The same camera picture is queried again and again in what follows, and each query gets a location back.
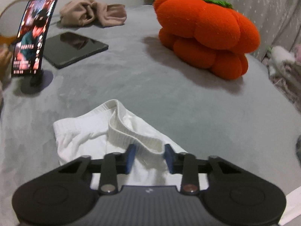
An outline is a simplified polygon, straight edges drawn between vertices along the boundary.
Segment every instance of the persimmon plush toy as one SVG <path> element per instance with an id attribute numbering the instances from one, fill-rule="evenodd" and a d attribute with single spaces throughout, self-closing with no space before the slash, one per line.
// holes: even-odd
<path id="1" fill-rule="evenodd" d="M 258 48 L 260 36 L 255 25 L 230 3 L 156 0 L 154 9 L 163 27 L 161 43 L 183 61 L 227 80 L 247 72 L 244 54 Z"/>

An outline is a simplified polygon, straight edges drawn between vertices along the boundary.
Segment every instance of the bed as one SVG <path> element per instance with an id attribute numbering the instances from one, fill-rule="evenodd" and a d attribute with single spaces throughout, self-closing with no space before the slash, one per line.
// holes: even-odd
<path id="1" fill-rule="evenodd" d="M 285 194 L 301 186 L 295 156 L 301 117 L 269 81 L 264 65 L 248 56 L 243 78 L 222 80 L 161 45 L 152 6 L 129 8 L 127 14 L 125 25 L 112 28 L 53 24 L 48 37 L 75 31 L 109 44 L 109 50 L 61 70 L 44 59 L 43 68 L 54 78 L 40 94 L 22 94 L 22 79 L 6 86 L 0 118 L 0 225 L 17 224 L 14 190 L 59 165 L 53 123 L 110 99 L 120 100 L 198 158 L 221 156 Z M 299 226 L 301 218 L 287 225 Z"/>

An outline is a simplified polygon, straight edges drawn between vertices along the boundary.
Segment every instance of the ribbed gray panel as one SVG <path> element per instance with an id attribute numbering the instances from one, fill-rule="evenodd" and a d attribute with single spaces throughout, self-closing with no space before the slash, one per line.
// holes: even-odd
<path id="1" fill-rule="evenodd" d="M 93 210 L 68 226 L 226 226 L 213 218 L 195 196 L 175 186 L 124 186 L 101 197 Z"/>

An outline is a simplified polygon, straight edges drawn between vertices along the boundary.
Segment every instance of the teal shirt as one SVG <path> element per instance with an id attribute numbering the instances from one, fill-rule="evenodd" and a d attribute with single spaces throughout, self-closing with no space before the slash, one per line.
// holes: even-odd
<path id="1" fill-rule="evenodd" d="M 36 51 L 37 51 L 37 44 L 38 44 L 39 37 L 36 38 L 33 37 L 33 32 L 28 31 L 21 40 L 21 48 L 22 45 L 34 45 L 33 49 L 21 49 L 20 53 L 23 54 L 25 57 L 25 60 L 34 60 L 36 57 Z"/>

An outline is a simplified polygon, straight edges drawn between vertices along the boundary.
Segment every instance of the phone stand base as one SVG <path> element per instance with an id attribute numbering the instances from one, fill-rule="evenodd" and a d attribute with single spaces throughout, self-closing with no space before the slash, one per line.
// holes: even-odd
<path id="1" fill-rule="evenodd" d="M 21 83 L 21 92 L 23 94 L 36 94 L 41 92 L 53 80 L 53 73 L 50 70 L 40 70 L 32 77 L 25 77 Z"/>

